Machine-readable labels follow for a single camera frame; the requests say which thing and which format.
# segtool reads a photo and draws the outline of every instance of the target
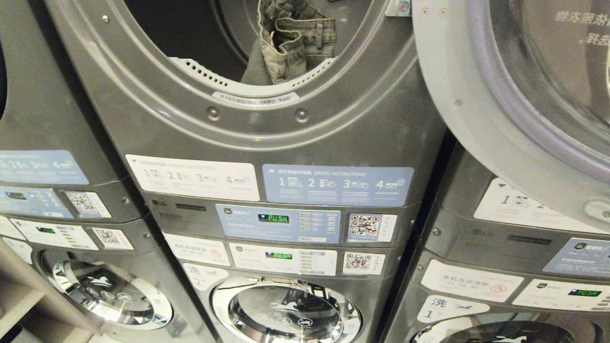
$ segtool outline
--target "qr code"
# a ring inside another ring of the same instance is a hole
[[[95,205],[84,192],[66,192],[68,199],[79,212],[97,212]]]
[[[352,215],[350,221],[350,235],[377,236],[381,216],[379,215]]]
[[[345,258],[346,269],[369,269],[371,266],[371,255],[347,254]]]
[[[96,229],[99,239],[104,244],[120,244],[121,241],[114,230]]]

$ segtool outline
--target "blue instruction label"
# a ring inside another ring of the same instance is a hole
[[[544,267],[545,272],[610,276],[610,242],[597,239],[570,239]]]
[[[50,188],[0,186],[0,212],[37,217],[74,218]]]
[[[403,206],[413,168],[263,165],[267,200],[273,203]]]
[[[223,204],[217,204],[216,210],[227,236],[284,242],[339,242],[341,211]]]
[[[0,151],[0,181],[89,184],[89,180],[68,150]]]

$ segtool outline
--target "digital display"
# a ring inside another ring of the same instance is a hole
[[[259,222],[288,224],[290,223],[290,217],[287,215],[259,214]]]
[[[285,253],[265,253],[267,258],[292,259],[292,254]]]
[[[579,295],[581,297],[596,297],[601,294],[601,291],[587,291],[585,289],[572,289],[568,295]]]
[[[26,196],[23,195],[23,193],[6,192],[6,195],[8,195],[11,199],[27,200]]]
[[[38,229],[38,231],[40,231],[42,233],[55,233],[55,231],[53,229],[41,228],[40,226],[36,226],[36,229]]]

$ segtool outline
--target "open dryer door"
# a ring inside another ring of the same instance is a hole
[[[610,231],[608,1],[414,1],[420,63],[488,169]]]

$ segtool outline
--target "jeans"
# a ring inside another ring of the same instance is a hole
[[[259,29],[243,83],[279,84],[334,57],[335,20],[305,0],[259,0]]]

